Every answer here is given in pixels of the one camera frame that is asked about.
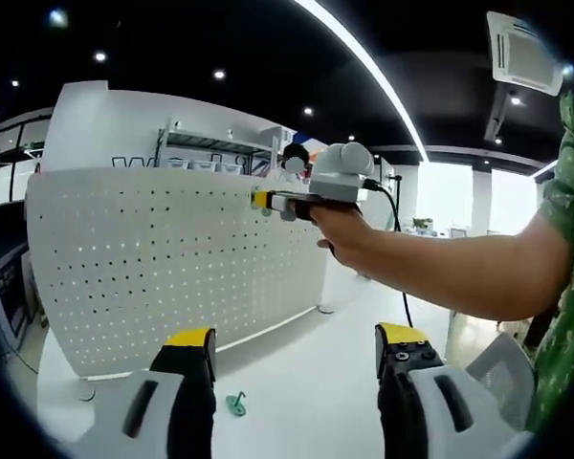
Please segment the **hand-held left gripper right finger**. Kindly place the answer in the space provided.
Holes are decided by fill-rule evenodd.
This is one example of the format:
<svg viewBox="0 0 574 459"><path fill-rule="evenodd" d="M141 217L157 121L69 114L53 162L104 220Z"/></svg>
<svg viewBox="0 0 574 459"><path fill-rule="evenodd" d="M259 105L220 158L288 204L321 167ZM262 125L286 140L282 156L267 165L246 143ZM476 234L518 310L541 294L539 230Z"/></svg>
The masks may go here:
<svg viewBox="0 0 574 459"><path fill-rule="evenodd" d="M387 458L514 458L530 441L531 364L513 338L464 369L411 327L379 323L375 341Z"/></svg>

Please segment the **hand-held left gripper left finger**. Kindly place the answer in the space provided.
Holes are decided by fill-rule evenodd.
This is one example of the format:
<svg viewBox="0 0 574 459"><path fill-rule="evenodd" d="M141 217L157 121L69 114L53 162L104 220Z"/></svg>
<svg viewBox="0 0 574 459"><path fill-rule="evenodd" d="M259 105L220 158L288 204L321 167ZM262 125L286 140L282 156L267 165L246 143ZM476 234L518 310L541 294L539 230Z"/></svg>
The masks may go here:
<svg viewBox="0 0 574 459"><path fill-rule="evenodd" d="M168 338L147 371L130 374L97 399L83 435L85 458L210 458L216 334L184 330Z"/></svg>

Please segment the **person's right hand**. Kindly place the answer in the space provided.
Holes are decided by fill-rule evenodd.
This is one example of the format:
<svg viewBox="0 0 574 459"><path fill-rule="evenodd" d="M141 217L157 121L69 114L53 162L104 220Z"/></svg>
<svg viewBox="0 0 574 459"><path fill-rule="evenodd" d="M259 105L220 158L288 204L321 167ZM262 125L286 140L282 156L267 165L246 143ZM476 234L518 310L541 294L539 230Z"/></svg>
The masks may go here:
<svg viewBox="0 0 574 459"><path fill-rule="evenodd" d="M382 272L383 231L372 228L354 208L313 206L310 215L322 234L320 249L330 250L345 267L378 279Z"/></svg>

